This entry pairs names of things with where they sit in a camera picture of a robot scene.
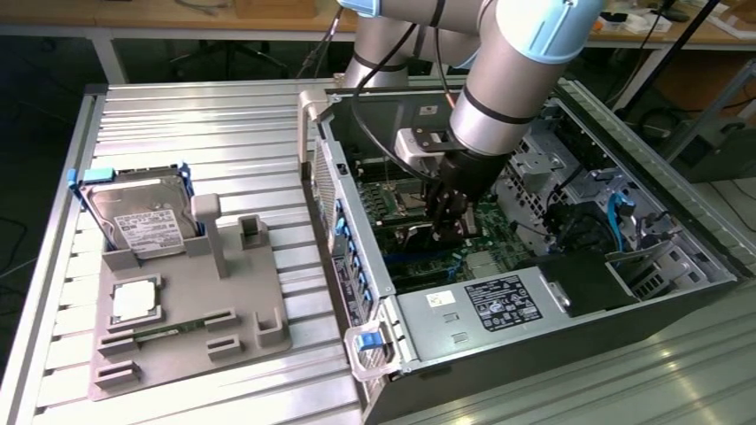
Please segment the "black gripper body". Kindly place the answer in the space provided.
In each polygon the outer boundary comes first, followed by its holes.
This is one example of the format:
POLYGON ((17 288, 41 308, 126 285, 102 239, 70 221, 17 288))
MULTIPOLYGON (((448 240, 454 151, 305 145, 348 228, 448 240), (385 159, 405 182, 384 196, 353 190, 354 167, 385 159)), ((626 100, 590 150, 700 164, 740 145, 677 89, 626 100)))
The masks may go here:
POLYGON ((508 155, 488 156, 474 151, 450 151, 440 162, 440 187, 442 193, 464 195, 477 202, 490 189, 508 155))

